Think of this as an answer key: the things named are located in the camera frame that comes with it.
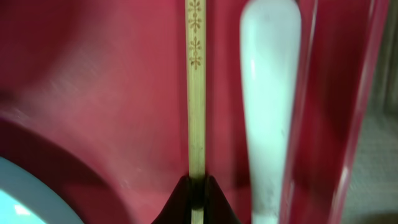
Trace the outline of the white plastic fork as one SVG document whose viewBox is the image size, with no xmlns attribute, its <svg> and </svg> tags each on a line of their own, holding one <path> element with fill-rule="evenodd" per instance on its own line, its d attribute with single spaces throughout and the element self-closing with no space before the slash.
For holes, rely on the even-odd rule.
<svg viewBox="0 0 398 224">
<path fill-rule="evenodd" d="M 251 182 L 251 221 L 278 223 L 300 54 L 293 0 L 249 1 L 240 20 L 240 62 Z"/>
</svg>

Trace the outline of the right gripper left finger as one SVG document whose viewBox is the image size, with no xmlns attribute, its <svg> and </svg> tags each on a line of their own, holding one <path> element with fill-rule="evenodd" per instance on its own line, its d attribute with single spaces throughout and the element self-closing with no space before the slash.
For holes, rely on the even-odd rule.
<svg viewBox="0 0 398 224">
<path fill-rule="evenodd" d="M 191 182 L 189 176 L 183 176 L 152 224 L 189 224 L 191 210 Z"/>
</svg>

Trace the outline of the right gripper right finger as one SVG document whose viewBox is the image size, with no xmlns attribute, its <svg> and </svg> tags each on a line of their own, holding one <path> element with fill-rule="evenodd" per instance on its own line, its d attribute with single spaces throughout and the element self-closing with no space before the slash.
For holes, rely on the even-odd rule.
<svg viewBox="0 0 398 224">
<path fill-rule="evenodd" d="M 204 224 L 241 224 L 211 175 L 206 178 Z"/>
</svg>

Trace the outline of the wooden chopstick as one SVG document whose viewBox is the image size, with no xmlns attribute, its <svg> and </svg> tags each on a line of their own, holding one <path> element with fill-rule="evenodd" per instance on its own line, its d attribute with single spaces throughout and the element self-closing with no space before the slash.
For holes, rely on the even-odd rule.
<svg viewBox="0 0 398 224">
<path fill-rule="evenodd" d="M 205 222 L 203 187 L 206 164 L 206 1 L 185 0 L 188 164 L 193 184 L 191 222 Z"/>
</svg>

